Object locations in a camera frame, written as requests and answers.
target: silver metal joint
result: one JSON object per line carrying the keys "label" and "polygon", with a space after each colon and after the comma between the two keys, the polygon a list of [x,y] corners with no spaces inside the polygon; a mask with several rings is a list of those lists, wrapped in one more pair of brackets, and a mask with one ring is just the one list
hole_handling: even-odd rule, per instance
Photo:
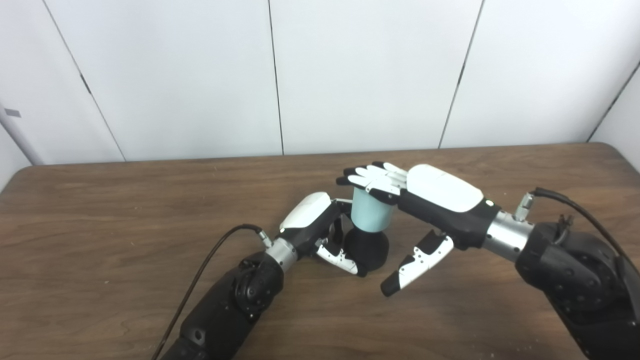
{"label": "silver metal joint", "polygon": [[273,242],[273,246],[267,249],[265,253],[271,256],[282,268],[283,272],[286,272],[291,265],[298,260],[298,253],[296,248],[293,247],[287,240],[283,238],[277,238]]}
{"label": "silver metal joint", "polygon": [[260,239],[262,240],[262,243],[264,244],[264,246],[267,249],[273,246],[273,241],[271,241],[271,239],[269,238],[267,233],[264,232],[264,230],[262,230],[260,233],[258,233],[258,236],[260,236]]}
{"label": "silver metal joint", "polygon": [[534,196],[532,193],[526,193],[522,200],[520,201],[520,205],[516,208],[516,212],[513,214],[513,219],[516,221],[524,221],[533,206]]}
{"label": "silver metal joint", "polygon": [[532,230],[532,223],[517,221],[513,215],[500,211],[486,232],[483,248],[515,262],[527,245]]}

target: white hand cover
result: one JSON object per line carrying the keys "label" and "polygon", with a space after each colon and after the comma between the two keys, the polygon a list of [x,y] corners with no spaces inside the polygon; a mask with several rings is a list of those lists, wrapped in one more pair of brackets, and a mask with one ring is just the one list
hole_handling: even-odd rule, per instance
{"label": "white hand cover", "polygon": [[347,168],[344,177],[337,180],[339,185],[353,185],[370,192],[372,189],[395,196],[400,189],[406,189],[407,171],[391,164],[374,162],[372,165]]}

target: cable connector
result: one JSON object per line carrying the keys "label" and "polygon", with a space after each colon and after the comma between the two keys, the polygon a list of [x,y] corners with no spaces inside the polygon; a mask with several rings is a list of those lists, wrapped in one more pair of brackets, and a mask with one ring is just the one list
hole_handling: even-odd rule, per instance
{"label": "cable connector", "polygon": [[524,194],[520,201],[520,205],[518,205],[516,211],[513,213],[513,220],[523,222],[527,218],[527,215],[533,206],[533,199],[534,197],[532,193]]}
{"label": "cable connector", "polygon": [[271,241],[271,238],[269,238],[269,236],[267,235],[267,233],[264,232],[264,230],[261,230],[258,233],[258,236],[260,236],[262,243],[267,249],[273,246],[273,241]]}

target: metal cylinder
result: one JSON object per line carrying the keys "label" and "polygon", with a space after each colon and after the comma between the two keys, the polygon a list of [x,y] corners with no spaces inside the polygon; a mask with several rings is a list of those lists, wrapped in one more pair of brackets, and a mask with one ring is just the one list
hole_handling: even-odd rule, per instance
{"label": "metal cylinder", "polygon": [[273,242],[273,246],[265,252],[280,264],[283,272],[286,272],[298,260],[296,249],[283,238],[277,238]]}
{"label": "metal cylinder", "polygon": [[366,191],[353,188],[351,221],[353,225],[368,233],[378,233],[391,223],[393,207],[375,199]]}
{"label": "metal cylinder", "polygon": [[533,224],[517,221],[513,215],[500,211],[486,232],[483,248],[515,262],[527,245]]}

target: black arm segment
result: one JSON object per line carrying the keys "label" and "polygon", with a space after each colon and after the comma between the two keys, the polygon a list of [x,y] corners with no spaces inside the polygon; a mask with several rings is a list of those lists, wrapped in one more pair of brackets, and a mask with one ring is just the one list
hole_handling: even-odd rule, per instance
{"label": "black arm segment", "polygon": [[284,273],[264,252],[227,272],[180,327],[162,360],[229,360],[283,286]]}
{"label": "black arm segment", "polygon": [[640,276],[588,233],[558,239],[558,224],[535,226],[516,269],[543,291],[588,359],[640,359]]}

